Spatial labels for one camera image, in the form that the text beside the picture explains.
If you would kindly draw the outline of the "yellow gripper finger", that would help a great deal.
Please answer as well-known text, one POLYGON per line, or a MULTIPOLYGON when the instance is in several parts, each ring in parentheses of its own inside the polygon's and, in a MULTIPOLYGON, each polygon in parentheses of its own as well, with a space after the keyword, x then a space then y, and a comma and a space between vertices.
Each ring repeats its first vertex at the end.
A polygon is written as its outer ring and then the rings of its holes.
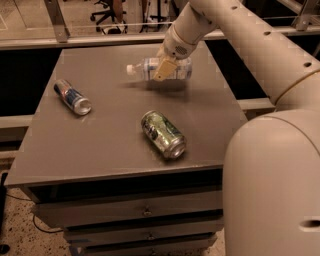
POLYGON ((178 64, 175 58, 169 56, 161 57, 153 79, 155 81, 167 79, 176 70, 177 66, 178 64))

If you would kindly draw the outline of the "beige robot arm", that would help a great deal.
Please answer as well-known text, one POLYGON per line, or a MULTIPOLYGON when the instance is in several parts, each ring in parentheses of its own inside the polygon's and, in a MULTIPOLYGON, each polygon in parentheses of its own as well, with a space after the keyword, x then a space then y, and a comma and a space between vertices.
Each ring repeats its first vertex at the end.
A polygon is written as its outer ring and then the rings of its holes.
POLYGON ((226 256, 320 256, 320 62, 241 0, 188 0, 158 52, 165 79, 220 29, 273 110, 239 128, 225 153, 226 256))

